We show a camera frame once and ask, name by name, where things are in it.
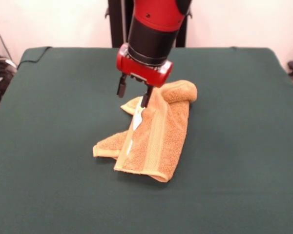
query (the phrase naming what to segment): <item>black cord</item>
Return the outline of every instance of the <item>black cord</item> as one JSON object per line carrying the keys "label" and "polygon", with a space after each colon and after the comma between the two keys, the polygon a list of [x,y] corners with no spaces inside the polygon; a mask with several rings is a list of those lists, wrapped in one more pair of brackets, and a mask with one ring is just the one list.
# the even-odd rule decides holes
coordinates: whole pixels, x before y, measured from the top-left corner
{"label": "black cord", "polygon": [[9,52],[9,50],[6,48],[6,45],[5,45],[5,43],[4,43],[4,41],[3,41],[1,35],[0,35],[0,40],[1,40],[1,42],[2,42],[2,44],[3,44],[3,46],[4,46],[4,48],[5,48],[6,52],[8,53],[8,56],[9,56],[10,60],[12,60],[12,57],[11,57],[11,55],[10,55],[10,52]]}

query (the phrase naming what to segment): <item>white wall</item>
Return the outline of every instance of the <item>white wall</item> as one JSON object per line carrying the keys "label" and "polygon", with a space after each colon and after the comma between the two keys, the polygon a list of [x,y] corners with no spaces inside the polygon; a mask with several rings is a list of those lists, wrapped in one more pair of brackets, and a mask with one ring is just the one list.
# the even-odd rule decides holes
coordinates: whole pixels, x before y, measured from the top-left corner
{"label": "white wall", "polygon": [[[29,47],[110,47],[106,8],[107,0],[0,0],[0,33],[16,62]],[[192,12],[189,47],[269,47],[284,68],[293,59],[293,0],[193,0]]]}

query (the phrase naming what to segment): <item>towel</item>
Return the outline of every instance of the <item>towel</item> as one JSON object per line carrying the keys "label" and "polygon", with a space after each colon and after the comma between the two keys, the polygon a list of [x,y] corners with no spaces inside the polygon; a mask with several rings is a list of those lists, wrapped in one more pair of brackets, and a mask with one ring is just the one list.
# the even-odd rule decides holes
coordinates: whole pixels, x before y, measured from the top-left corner
{"label": "towel", "polygon": [[[94,157],[112,157],[115,171],[148,175],[159,182],[171,180],[185,142],[189,105],[197,99],[196,86],[179,80],[154,88],[142,122],[133,131],[116,133],[93,147]],[[141,97],[121,108],[134,115]]]}

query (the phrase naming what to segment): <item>green tablecloth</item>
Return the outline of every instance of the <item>green tablecloth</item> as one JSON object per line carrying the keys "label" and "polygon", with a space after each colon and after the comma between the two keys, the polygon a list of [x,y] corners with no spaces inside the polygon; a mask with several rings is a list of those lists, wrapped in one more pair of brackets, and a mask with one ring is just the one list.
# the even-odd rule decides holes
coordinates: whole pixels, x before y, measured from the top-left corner
{"label": "green tablecloth", "polygon": [[293,84],[268,49],[173,49],[197,85],[169,183],[113,171],[115,49],[27,50],[0,105],[0,234],[293,234]]}

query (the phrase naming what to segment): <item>black pole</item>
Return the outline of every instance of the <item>black pole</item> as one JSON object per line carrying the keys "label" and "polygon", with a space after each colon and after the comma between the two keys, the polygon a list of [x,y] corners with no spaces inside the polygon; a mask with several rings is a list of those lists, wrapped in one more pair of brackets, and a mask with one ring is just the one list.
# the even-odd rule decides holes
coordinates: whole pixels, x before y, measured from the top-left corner
{"label": "black pole", "polygon": [[120,48],[124,42],[121,0],[108,0],[112,47]]}
{"label": "black pole", "polygon": [[133,14],[133,0],[125,0],[125,13],[126,13],[126,41],[128,41],[130,26],[131,26],[131,20],[132,20],[132,14]]}
{"label": "black pole", "polygon": [[181,24],[180,30],[179,30],[177,38],[176,38],[176,47],[185,47],[186,46],[187,24],[188,24],[188,17],[186,16],[184,21]]}

